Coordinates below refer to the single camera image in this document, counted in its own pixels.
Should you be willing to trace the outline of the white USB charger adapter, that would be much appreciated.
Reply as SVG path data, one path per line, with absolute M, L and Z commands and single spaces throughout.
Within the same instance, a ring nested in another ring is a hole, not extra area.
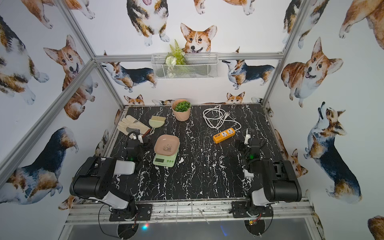
M 254 178 L 254 174 L 253 174 L 253 173 L 250 173 L 248 170 L 243 169 L 243 172 L 244 172 L 244 177 L 245 177 L 246 179 L 253 179 L 253 178 Z

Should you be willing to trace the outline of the orange power strip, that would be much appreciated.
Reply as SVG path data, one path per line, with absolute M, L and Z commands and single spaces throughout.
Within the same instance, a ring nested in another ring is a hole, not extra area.
M 213 136 L 213 140 L 215 144 L 221 143 L 224 140 L 227 140 L 231 137 L 233 137 L 236 134 L 236 131 L 233 128 L 229 128 L 225 131 L 220 132 L 219 134 L 216 134 Z

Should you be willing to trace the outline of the green electronic scale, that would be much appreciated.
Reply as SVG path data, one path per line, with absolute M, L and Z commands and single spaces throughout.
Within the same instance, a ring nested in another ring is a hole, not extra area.
M 156 155 L 155 155 L 155 158 L 153 160 L 153 164 L 157 165 L 157 166 L 172 168 L 175 165 L 178 151 L 179 151 L 179 149 L 172 156 L 163 156 L 163 155 L 159 155 L 159 154 L 155 153 Z

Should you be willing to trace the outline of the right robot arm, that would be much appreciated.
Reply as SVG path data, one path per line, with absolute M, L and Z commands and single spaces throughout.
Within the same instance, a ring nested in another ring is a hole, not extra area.
M 262 146 L 256 139 L 237 140 L 235 146 L 243 157 L 244 177 L 261 183 L 260 189 L 249 191 L 245 201 L 232 202 L 230 212 L 235 219 L 272 217 L 273 204 L 301 201 L 302 190 L 289 161 L 262 159 Z

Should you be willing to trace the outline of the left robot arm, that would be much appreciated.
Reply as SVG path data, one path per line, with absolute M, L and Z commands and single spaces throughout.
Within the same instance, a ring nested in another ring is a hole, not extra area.
M 107 205 L 111 222 L 149 221 L 153 205 L 137 205 L 132 194 L 113 186 L 113 180 L 137 174 L 144 153 L 151 146 L 149 137 L 130 132 L 122 158 L 89 157 L 75 174 L 70 186 L 71 195 Z

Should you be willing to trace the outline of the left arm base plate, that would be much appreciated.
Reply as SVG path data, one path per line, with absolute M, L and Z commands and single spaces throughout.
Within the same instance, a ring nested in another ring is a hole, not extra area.
M 128 206 L 124 210 L 112 209 L 109 221 L 149 221 L 151 219 L 152 210 L 152 204 L 138 204 L 134 207 Z

